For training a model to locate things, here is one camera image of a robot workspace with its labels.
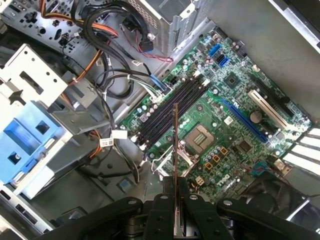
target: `ram slot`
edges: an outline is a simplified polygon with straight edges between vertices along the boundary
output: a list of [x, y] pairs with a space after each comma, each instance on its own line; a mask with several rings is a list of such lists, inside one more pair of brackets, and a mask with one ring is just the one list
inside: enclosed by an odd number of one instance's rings
[[272, 101], [280, 110], [282, 110], [287, 117], [292, 118], [295, 115], [274, 93], [270, 91], [270, 89], [260, 79], [253, 75], [250, 77], [260, 91], [265, 94], [268, 99], [270, 99], [270, 101]]
[[256, 91], [251, 90], [248, 93], [249, 97], [276, 123], [276, 125], [281, 129], [286, 129], [289, 124], [282, 116], [277, 113], [276, 110], [270, 106], [269, 103]]
[[[207, 87], [195, 89], [190, 97], [183, 99], [178, 106], [178, 117], [182, 117], [197, 102], [197, 100], [201, 98], [201, 96], [207, 91], [207, 89]], [[161, 125], [159, 131], [152, 133], [150, 132], [150, 138], [146, 138], [148, 140], [147, 144], [149, 146], [155, 144], [172, 127], [172, 115], [168, 115], [168, 117], [166, 117], [163, 122], [164, 124]]]
[[143, 124], [143, 127], [139, 130], [140, 134], [143, 135], [144, 133], [149, 132], [152, 129], [152, 127], [154, 127], [158, 119], [163, 118], [171, 111], [173, 104], [176, 103], [178, 99], [180, 99], [181, 97], [185, 97], [186, 94], [192, 88], [194, 88], [194, 84], [194, 81], [187, 80], [179, 88], [179, 90], [169, 99], [169, 101], [164, 103], [163, 106], [159, 107], [157, 111], [155, 111], [155, 113], [152, 114], [151, 117]]
[[263, 143], [268, 142], [268, 138], [254, 126], [244, 114], [237, 109], [234, 105], [229, 104], [226, 100], [222, 102], [228, 107], [228, 109]]

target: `label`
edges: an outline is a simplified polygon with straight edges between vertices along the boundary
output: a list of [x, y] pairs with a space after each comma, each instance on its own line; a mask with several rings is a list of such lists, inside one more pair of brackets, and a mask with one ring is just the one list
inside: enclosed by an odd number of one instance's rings
[[127, 139], [128, 131], [127, 130], [112, 130], [111, 136], [113, 139]]
[[98, 60], [95, 62], [95, 64], [99, 67], [99, 66], [103, 66], [104, 62], [102, 61], [101, 57], [99, 57]]
[[106, 147], [110, 147], [113, 146], [115, 144], [114, 139], [112, 137], [110, 138], [102, 138], [100, 139], [100, 147], [101, 148], [106, 148]]
[[230, 124], [232, 124], [233, 121], [234, 121], [234, 120], [233, 120], [230, 116], [228, 116], [228, 117], [224, 120], [224, 123], [229, 126]]
[[226, 183], [226, 181], [230, 178], [230, 175], [229, 174], [226, 174], [218, 183], [217, 185], [219, 187], [222, 187], [223, 184]]

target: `motherboard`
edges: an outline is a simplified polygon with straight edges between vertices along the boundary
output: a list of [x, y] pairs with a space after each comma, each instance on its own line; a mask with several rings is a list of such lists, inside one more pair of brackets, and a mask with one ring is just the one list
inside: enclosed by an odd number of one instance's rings
[[215, 27], [122, 121], [160, 178], [173, 173], [173, 105], [178, 103], [178, 174], [214, 202], [236, 197], [253, 167], [280, 158], [312, 125], [247, 56], [241, 41]]

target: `green circuit board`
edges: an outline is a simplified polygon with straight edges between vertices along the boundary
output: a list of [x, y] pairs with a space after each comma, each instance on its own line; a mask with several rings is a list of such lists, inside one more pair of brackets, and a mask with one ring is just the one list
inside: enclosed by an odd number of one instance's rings
[[[208, 57], [210, 50], [217, 44], [221, 46], [219, 54], [224, 54], [228, 58], [227, 64], [223, 67], [217, 63], [217, 57]], [[177, 91], [184, 81], [188, 81], [195, 71], [201, 72], [204, 81], [210, 81], [208, 90], [179, 118], [178, 137], [185, 143], [185, 151], [198, 159], [186, 176], [190, 190], [207, 195], [213, 202], [221, 197], [239, 195], [253, 180], [244, 166], [252, 167], [270, 155], [281, 157], [312, 125], [309, 118], [292, 101], [287, 100], [285, 105], [294, 114], [293, 117], [287, 117], [281, 109], [270, 102], [276, 112], [287, 121], [288, 127], [278, 129], [272, 136], [266, 134], [267, 142], [262, 142], [231, 112], [223, 101], [235, 106], [248, 119], [251, 113], [259, 112], [265, 123], [275, 125], [273, 120], [248, 96], [248, 91], [253, 86], [253, 78], [262, 81], [279, 99], [288, 99], [244, 52], [239, 52], [240, 47], [243, 48], [223, 32], [213, 29], [162, 81], [172, 88], [172, 93]], [[157, 107], [160, 108], [172, 95], [171, 93], [164, 95]], [[156, 114], [157, 110], [153, 113], [154, 106], [155, 103], [147, 95], [122, 121], [121, 127], [128, 131], [129, 136], [137, 135], [144, 125], [141, 116], [146, 117], [146, 113]], [[199, 126], [203, 127], [210, 136], [206, 133], [196, 135], [194, 131], [197, 131]], [[261, 132], [265, 132], [263, 126], [259, 124], [255, 126]], [[153, 160], [159, 159], [171, 147], [172, 135], [171, 128], [154, 145], [148, 146], [145, 151], [152, 156]], [[205, 149], [201, 152], [197, 150], [198, 146], [194, 143], [190, 144], [190, 138], [198, 142], [199, 146], [202, 143], [205, 144]], [[154, 161], [153, 169], [160, 163], [161, 161]], [[172, 160], [168, 160], [162, 168], [167, 173], [172, 173]], [[179, 174], [181, 175], [187, 168], [188, 164], [180, 157]]]

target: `black ram slot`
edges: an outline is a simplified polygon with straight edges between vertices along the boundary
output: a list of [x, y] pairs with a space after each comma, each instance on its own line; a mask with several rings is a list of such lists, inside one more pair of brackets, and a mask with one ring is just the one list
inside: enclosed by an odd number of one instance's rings
[[[181, 100], [178, 100], [179, 103], [179, 113], [180, 113], [180, 106], [183, 106], [184, 102], [189, 101], [189, 99], [192, 99], [192, 97], [197, 93], [197, 88], [193, 87], [191, 89], [190, 92], [188, 92], [187, 95], [185, 95]], [[143, 136], [141, 136], [141, 143], [143, 144], [146, 140], [149, 140], [149, 138], [152, 138], [154, 133], [156, 133], [156, 135], [158, 136], [162, 136], [166, 130], [164, 129], [164, 126], [167, 123], [171, 123], [172, 124], [172, 113], [169, 111], [166, 116], [164, 116], [163, 118], [159, 119], [158, 122], [155, 122], [154, 127], [152, 128], [152, 130], [148, 131], [146, 134], [144, 134]]]
[[[207, 89], [207, 87], [195, 89], [196, 91], [192, 93], [191, 97], [183, 99], [182, 102], [179, 103], [178, 117], [182, 117], [193, 106], [193, 104], [195, 104], [195, 102], [199, 98], [201, 98], [201, 96], [207, 91]], [[172, 127], [172, 114], [169, 114], [163, 121], [163, 123], [164, 124], [161, 125], [159, 131], [150, 132], [150, 138], [145, 138], [146, 140], [148, 140], [149, 146], [155, 144]]]
[[143, 135], [151, 130], [151, 128], [155, 125], [158, 119], [163, 118], [167, 115], [174, 103], [177, 103], [177, 99], [184, 97], [187, 95], [192, 88], [195, 86], [194, 81], [187, 80], [182, 87], [167, 101], [162, 107], [160, 107], [151, 117], [143, 124], [143, 127], [139, 130], [140, 134]]
[[292, 118], [295, 115], [289, 108], [287, 108], [285, 104], [281, 102], [281, 100], [275, 94], [270, 91], [270, 89], [260, 79], [253, 75], [250, 75], [250, 77], [260, 91], [267, 95], [268, 99], [270, 99], [280, 110], [282, 110], [287, 117]]

